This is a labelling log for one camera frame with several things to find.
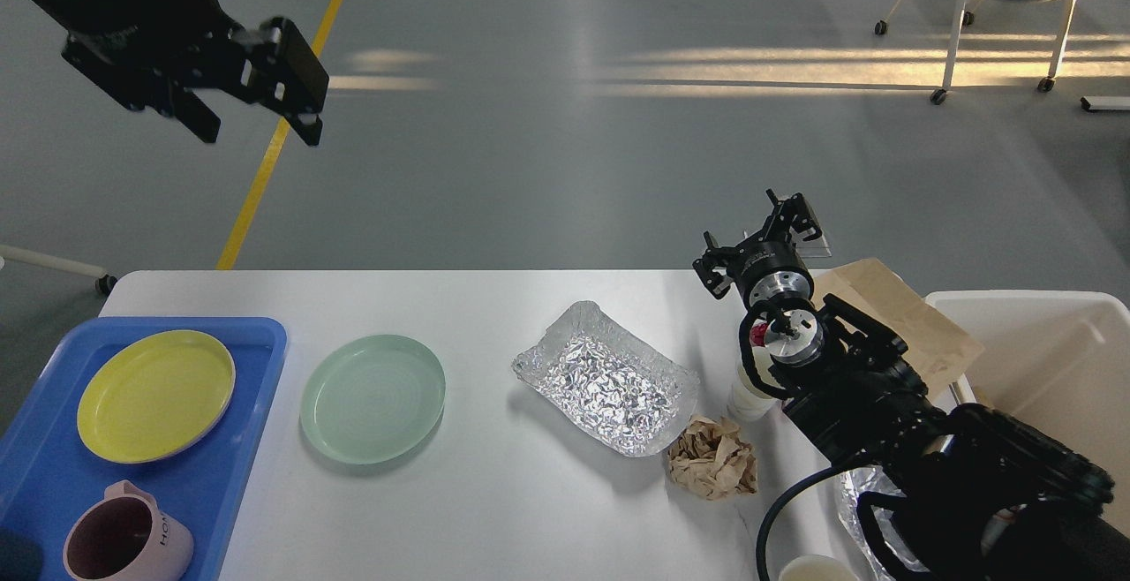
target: yellow floor line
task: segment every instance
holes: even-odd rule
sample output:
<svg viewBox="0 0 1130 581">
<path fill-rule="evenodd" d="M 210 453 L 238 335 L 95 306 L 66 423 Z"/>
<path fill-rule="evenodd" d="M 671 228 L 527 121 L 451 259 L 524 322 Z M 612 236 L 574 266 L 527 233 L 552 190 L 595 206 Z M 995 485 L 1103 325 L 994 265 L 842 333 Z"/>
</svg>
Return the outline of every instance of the yellow floor line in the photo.
<svg viewBox="0 0 1130 581">
<path fill-rule="evenodd" d="M 338 10 L 341 9 L 342 1 L 330 0 L 330 5 L 325 7 L 322 24 L 318 27 L 318 34 L 314 34 L 314 41 L 310 43 L 310 49 L 314 50 L 314 54 L 318 57 L 322 55 L 322 49 L 325 46 L 327 38 L 330 37 L 330 29 L 333 29 L 333 21 L 338 18 Z M 270 182 L 271 174 L 275 172 L 275 163 L 278 162 L 279 154 L 282 151 L 282 144 L 286 144 L 289 129 L 290 125 L 286 119 L 279 118 L 279 123 L 275 127 L 275 135 L 271 136 L 271 142 L 267 144 L 263 162 L 259 165 L 259 172 L 255 173 L 255 179 L 251 182 L 251 190 L 247 191 L 246 199 L 243 199 L 243 207 L 235 218 L 234 226 L 232 226 L 232 234 L 228 235 L 219 262 L 216 263 L 217 270 L 231 270 L 235 267 L 235 260 L 240 258 L 240 250 L 243 248 L 243 240 L 247 237 L 247 231 L 251 229 L 251 223 L 254 220 L 259 202 L 267 191 L 267 183 Z"/>
</svg>

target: brown paper bag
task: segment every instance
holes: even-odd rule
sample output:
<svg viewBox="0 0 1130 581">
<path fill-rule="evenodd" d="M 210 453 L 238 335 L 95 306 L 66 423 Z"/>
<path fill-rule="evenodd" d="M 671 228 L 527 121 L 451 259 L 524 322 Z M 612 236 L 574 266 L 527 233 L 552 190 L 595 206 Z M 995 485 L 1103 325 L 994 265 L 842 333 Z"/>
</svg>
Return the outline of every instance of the brown paper bag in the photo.
<svg viewBox="0 0 1130 581">
<path fill-rule="evenodd" d="M 727 418 L 715 423 L 690 416 L 686 431 L 667 449 L 671 482 L 704 500 L 756 493 L 754 448 L 741 441 L 740 432 L 741 427 Z"/>
<path fill-rule="evenodd" d="M 929 306 L 879 259 L 857 260 L 816 278 L 812 302 L 834 294 L 892 328 L 909 347 L 903 356 L 930 389 L 931 401 L 984 352 L 965 330 Z"/>
</svg>

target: white table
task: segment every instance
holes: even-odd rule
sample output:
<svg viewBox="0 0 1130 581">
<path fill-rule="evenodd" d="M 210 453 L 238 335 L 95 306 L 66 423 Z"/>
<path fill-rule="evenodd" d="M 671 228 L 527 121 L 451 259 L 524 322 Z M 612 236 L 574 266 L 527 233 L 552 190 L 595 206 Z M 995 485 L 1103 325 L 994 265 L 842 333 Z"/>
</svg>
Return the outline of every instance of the white table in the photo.
<svg viewBox="0 0 1130 581">
<path fill-rule="evenodd" d="M 750 579 L 764 510 L 827 465 L 779 408 L 746 425 L 760 493 L 706 502 L 660 456 L 620 457 L 510 368 L 565 307 L 591 300 L 701 372 L 718 417 L 738 366 L 740 303 L 692 271 L 134 272 L 104 316 L 271 316 L 289 347 L 221 579 Z M 375 467 L 329 462 L 298 428 L 303 387 L 339 346 L 399 332 L 443 363 L 447 397 L 419 448 Z M 835 480 L 780 517 L 770 570 L 828 554 L 864 565 L 835 518 Z"/>
</svg>

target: aluminum foil tray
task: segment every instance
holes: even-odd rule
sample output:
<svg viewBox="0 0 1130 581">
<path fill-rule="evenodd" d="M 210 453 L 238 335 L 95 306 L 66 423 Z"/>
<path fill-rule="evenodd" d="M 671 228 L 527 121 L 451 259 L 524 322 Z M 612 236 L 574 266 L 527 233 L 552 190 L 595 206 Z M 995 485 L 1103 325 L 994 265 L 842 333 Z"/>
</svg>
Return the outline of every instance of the aluminum foil tray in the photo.
<svg viewBox="0 0 1130 581">
<path fill-rule="evenodd" d="M 698 406 L 697 375 L 591 301 L 574 303 L 512 367 L 582 431 L 633 458 L 667 448 Z"/>
</svg>

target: gray floor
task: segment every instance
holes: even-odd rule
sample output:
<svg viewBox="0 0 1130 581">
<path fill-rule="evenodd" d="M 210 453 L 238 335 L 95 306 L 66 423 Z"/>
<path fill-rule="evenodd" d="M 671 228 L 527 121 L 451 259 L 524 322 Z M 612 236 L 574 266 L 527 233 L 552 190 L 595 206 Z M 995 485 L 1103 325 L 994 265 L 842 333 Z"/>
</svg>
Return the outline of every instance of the gray floor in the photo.
<svg viewBox="0 0 1130 581">
<path fill-rule="evenodd" d="M 203 146 L 129 114 L 0 0 L 0 243 L 138 268 L 212 268 L 276 120 L 226 97 Z M 221 0 L 313 37 L 329 0 Z M 940 81 L 950 0 L 345 0 L 318 149 L 282 150 L 237 268 L 687 268 L 762 191 L 803 191 L 831 267 L 887 262 L 918 292 L 1088 288 L 1130 301 L 1130 0 L 1080 0 L 1037 94 L 1057 5 L 986 2 Z M 0 428 L 85 279 L 0 271 Z"/>
</svg>

